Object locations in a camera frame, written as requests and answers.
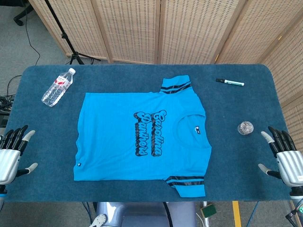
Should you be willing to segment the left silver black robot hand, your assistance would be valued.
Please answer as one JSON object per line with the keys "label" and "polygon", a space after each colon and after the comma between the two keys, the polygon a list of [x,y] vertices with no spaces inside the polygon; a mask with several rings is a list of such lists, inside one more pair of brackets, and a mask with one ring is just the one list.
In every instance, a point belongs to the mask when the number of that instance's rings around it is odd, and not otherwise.
{"label": "left silver black robot hand", "polygon": [[9,130],[0,137],[0,185],[5,186],[14,181],[16,177],[32,173],[38,166],[33,163],[27,168],[19,169],[20,159],[24,154],[30,138],[35,130],[26,133],[27,125],[15,130]]}

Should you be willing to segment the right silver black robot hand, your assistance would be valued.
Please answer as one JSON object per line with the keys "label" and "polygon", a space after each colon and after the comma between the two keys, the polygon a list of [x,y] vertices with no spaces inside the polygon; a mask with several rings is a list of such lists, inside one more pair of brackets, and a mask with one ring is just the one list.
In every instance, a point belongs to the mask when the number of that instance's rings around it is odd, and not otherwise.
{"label": "right silver black robot hand", "polygon": [[278,171],[273,171],[259,163],[259,169],[266,175],[283,181],[288,187],[302,187],[303,185],[303,155],[297,150],[292,137],[286,131],[279,131],[268,127],[271,134],[261,132],[267,141],[274,158]]}

